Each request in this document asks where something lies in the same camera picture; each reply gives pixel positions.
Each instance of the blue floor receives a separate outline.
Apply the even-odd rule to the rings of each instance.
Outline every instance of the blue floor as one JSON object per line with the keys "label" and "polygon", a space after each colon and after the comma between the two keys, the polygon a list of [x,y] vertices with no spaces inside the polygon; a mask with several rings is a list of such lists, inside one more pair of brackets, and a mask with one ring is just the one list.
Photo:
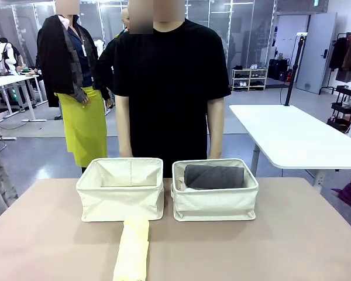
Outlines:
{"label": "blue floor", "polygon": [[[240,158],[250,166],[253,148],[254,142],[249,135],[224,135],[222,157]],[[75,165],[73,155],[66,151],[64,138],[19,138],[8,142],[8,147],[0,155],[19,195],[37,179],[81,176],[81,169]],[[119,156],[116,137],[108,138],[108,155]],[[257,177],[281,177],[282,172],[284,177],[302,177],[310,183],[313,181],[304,170],[282,171],[275,168],[263,154],[260,155]],[[351,207],[331,191],[332,188],[343,188],[350,179],[351,170],[328,172],[321,194],[351,225]]]}

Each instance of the fabric basket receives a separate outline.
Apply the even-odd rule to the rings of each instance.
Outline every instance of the fabric basket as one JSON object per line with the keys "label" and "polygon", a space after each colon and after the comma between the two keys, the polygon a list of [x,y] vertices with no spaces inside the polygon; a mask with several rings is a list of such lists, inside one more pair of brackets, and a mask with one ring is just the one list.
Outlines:
{"label": "fabric basket", "polygon": [[[187,165],[243,167],[242,189],[179,190]],[[254,220],[259,184],[240,159],[180,161],[173,164],[173,213],[177,221],[248,221]]]}
{"label": "fabric basket", "polygon": [[164,211],[163,161],[96,159],[77,182],[82,221],[159,220]]}

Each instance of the tabletop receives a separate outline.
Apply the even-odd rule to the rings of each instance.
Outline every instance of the tabletop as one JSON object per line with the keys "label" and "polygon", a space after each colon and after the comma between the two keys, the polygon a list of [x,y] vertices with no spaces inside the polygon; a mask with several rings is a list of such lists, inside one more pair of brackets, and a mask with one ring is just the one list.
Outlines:
{"label": "tabletop", "polygon": [[351,138],[300,109],[231,105],[269,161],[281,169],[351,169]]}
{"label": "tabletop", "polygon": [[24,75],[9,75],[9,76],[0,76],[0,87],[8,84],[21,82],[25,80],[32,79],[33,77],[28,77]]}
{"label": "tabletop", "polygon": [[[82,222],[77,180],[35,183],[0,217],[0,281],[111,281],[122,222]],[[259,179],[254,221],[150,222],[147,281],[351,280],[351,226],[303,179]]]}

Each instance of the rolled gray cloth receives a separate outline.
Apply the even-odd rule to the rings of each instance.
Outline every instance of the rolled gray cloth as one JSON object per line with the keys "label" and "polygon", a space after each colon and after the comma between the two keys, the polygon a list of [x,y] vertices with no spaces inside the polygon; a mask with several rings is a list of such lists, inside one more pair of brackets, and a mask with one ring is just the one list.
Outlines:
{"label": "rolled gray cloth", "polygon": [[184,177],[185,185],[190,189],[241,189],[245,180],[245,169],[187,165]]}

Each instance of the yellow skirt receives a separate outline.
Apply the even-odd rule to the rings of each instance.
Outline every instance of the yellow skirt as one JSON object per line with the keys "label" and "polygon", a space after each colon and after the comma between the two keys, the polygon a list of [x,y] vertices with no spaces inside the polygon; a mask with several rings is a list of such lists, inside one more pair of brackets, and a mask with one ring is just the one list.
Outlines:
{"label": "yellow skirt", "polygon": [[68,152],[74,154],[79,167],[87,167],[96,158],[108,157],[104,104],[99,90],[82,88],[88,96],[87,105],[67,94],[55,93],[63,111]]}

